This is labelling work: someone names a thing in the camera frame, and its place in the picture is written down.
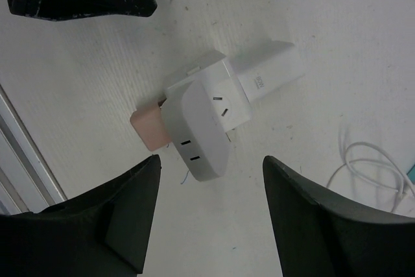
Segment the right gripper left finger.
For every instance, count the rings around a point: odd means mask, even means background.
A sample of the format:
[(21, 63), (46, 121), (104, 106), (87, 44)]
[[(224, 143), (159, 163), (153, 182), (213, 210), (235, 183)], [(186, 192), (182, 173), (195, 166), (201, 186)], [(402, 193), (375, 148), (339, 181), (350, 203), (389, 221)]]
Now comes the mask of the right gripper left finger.
[(1, 216), (2, 276), (137, 276), (143, 273), (161, 160), (39, 213)]

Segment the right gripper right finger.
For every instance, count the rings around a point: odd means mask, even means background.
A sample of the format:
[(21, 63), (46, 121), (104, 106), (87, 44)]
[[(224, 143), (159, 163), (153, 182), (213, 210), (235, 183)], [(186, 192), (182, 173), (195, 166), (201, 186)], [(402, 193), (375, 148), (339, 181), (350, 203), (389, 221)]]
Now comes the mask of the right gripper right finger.
[(263, 178), (284, 276), (413, 276), (414, 219), (365, 206), (273, 156)]

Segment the brown USB charger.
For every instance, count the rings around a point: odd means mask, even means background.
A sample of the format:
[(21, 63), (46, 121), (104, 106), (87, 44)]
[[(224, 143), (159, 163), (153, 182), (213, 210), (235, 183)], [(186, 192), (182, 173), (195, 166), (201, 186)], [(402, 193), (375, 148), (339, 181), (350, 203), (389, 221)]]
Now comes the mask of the brown USB charger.
[(137, 109), (130, 116), (130, 124), (150, 152), (171, 142), (158, 103)]

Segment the white plug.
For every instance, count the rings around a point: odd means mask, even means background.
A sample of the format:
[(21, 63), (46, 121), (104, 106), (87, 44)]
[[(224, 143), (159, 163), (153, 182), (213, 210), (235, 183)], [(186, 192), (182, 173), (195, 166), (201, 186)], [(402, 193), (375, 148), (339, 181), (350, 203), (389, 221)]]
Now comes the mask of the white plug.
[(188, 82), (168, 95), (161, 116), (196, 180), (205, 182), (225, 175), (230, 142), (201, 82)]

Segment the white cube power socket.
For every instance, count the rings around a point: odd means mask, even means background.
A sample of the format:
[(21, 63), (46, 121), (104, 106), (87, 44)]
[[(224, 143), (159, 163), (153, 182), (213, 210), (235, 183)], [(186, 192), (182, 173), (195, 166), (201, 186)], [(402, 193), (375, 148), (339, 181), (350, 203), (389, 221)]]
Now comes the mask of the white cube power socket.
[(250, 103), (225, 54), (210, 51), (171, 73), (164, 80), (163, 91), (169, 96), (176, 88), (194, 80), (205, 88), (225, 132), (251, 120)]

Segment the teal USB charger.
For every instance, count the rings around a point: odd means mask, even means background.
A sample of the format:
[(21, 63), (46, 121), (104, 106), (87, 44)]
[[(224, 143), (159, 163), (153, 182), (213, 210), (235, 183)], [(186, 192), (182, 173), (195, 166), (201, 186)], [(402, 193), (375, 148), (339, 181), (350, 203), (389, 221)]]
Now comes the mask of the teal USB charger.
[(415, 165), (412, 166), (412, 168), (410, 169), (410, 171), (407, 174), (409, 180), (415, 184)]

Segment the white cube charger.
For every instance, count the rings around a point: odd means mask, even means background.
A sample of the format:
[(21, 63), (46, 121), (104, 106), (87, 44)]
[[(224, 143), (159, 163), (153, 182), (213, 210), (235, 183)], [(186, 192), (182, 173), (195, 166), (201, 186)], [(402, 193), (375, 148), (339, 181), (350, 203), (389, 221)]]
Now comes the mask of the white cube charger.
[(251, 104), (305, 73), (298, 49), (291, 42), (266, 42), (230, 62)]

